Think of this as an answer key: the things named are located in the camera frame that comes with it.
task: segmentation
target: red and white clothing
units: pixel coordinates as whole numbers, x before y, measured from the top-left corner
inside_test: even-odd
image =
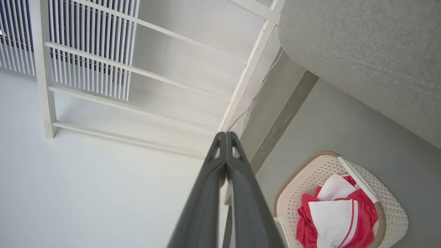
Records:
[[[372,200],[351,176],[332,175],[315,196],[303,194],[296,238],[305,248],[364,248],[376,234]]]

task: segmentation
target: gray fabric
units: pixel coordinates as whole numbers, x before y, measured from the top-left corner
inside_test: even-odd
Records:
[[[297,63],[441,149],[441,2],[287,0]]]

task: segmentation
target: white cloth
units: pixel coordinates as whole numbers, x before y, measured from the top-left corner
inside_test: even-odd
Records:
[[[344,247],[352,240],[358,220],[356,200],[309,202],[309,207],[318,234],[317,248]]]
[[[345,198],[356,189],[342,176],[330,176],[321,188],[317,199],[321,201],[332,201],[337,198]]]

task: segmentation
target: white wall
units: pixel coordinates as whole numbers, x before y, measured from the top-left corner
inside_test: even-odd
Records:
[[[36,83],[0,72],[0,87],[0,247],[167,245],[200,159],[66,130],[47,139]]]

